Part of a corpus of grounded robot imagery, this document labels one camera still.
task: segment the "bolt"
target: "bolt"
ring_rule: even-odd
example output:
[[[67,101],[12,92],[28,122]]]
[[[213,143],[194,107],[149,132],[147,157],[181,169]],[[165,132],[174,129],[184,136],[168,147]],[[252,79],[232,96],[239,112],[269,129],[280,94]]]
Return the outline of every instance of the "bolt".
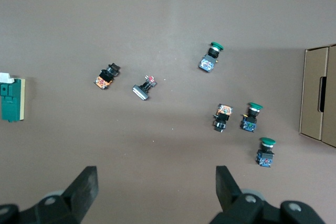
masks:
[[[54,197],[50,197],[44,202],[44,205],[46,205],[46,206],[52,205],[53,203],[55,203],[55,201],[56,201],[56,199]]]
[[[0,209],[0,215],[4,215],[4,214],[8,213],[8,211],[9,211],[9,207],[5,207],[3,209]]]
[[[296,204],[296,203],[289,203],[289,208],[292,211],[301,212],[301,207],[298,204]]]
[[[253,197],[252,195],[247,195],[247,196],[245,197],[245,199],[246,199],[246,201],[249,202],[249,203],[255,203],[255,202],[257,202],[256,198]]]

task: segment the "brown box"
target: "brown box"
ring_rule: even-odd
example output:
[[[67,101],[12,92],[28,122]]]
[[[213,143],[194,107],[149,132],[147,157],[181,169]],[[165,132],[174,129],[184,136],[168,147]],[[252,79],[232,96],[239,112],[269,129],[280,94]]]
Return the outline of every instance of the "brown box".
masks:
[[[306,50],[300,133],[336,147],[336,45]]]

